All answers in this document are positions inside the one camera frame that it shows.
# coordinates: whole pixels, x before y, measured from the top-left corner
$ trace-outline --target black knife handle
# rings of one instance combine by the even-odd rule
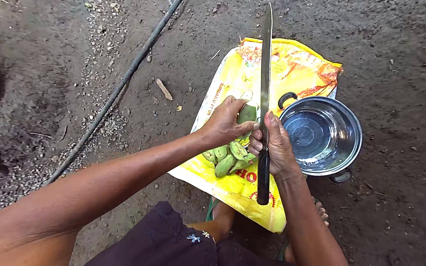
[[[257,165],[257,203],[259,205],[269,204],[269,165],[270,157],[268,150],[259,152]]]

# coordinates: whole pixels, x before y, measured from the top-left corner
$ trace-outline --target knife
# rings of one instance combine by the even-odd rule
[[[259,152],[257,165],[257,203],[267,205],[269,203],[269,164],[270,157],[267,144],[269,132],[264,123],[264,117],[269,111],[269,86],[271,75],[271,42],[272,42],[272,5],[269,2],[265,21],[262,27],[262,58],[261,58],[261,123],[259,129],[262,132],[262,150]]]

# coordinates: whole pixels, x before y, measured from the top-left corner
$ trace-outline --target hose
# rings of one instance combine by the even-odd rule
[[[160,32],[162,32],[162,29],[167,24],[167,21],[170,19],[170,17],[174,14],[175,10],[178,8],[182,0],[176,0],[169,8],[167,13],[164,15],[162,20],[159,22],[157,27],[152,32],[149,39],[147,39],[147,42],[144,44],[142,49],[139,51],[139,53],[136,55],[136,57],[131,62],[131,65],[127,69],[126,73],[124,74],[123,78],[121,79],[121,83],[113,90],[111,93],[108,101],[104,105],[103,109],[100,113],[98,113],[96,119],[90,124],[88,127],[88,130],[86,131],[85,135],[79,140],[78,144],[70,151],[70,154],[68,157],[63,161],[63,163],[57,168],[57,170],[47,179],[43,186],[46,186],[52,182],[54,182],[67,168],[71,165],[71,163],[75,160],[78,152],[80,151],[80,148],[83,146],[83,144],[87,141],[87,139],[91,136],[93,131],[97,128],[101,120],[105,117],[106,113],[110,109],[110,107],[113,105],[113,102],[116,100],[116,97],[121,92],[125,84],[131,79],[134,72],[139,67],[139,64],[141,61],[146,57],[147,52],[149,49],[154,45],[154,43],[157,41],[158,36],[160,35]]]

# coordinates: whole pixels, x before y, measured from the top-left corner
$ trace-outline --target dirt ground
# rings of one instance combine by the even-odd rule
[[[0,0],[0,208],[39,188],[67,156],[169,8],[166,0],[88,2]],[[345,256],[351,264],[426,265],[426,1],[271,2],[274,37],[343,64],[337,99],[363,128],[351,181],[308,179]],[[221,59],[240,37],[259,36],[265,3],[185,0],[71,169],[190,132]],[[209,195],[164,175],[86,226],[71,265],[115,243],[163,200],[188,223],[204,219]],[[271,258],[285,237],[241,215],[232,231]]]

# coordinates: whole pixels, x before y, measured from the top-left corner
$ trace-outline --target metal pot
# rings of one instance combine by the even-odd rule
[[[297,95],[284,94],[279,108],[283,109],[289,98],[297,99]],[[297,100],[282,112],[280,121],[304,174],[336,174],[348,167],[361,149],[363,132],[358,118],[338,100],[323,96]]]

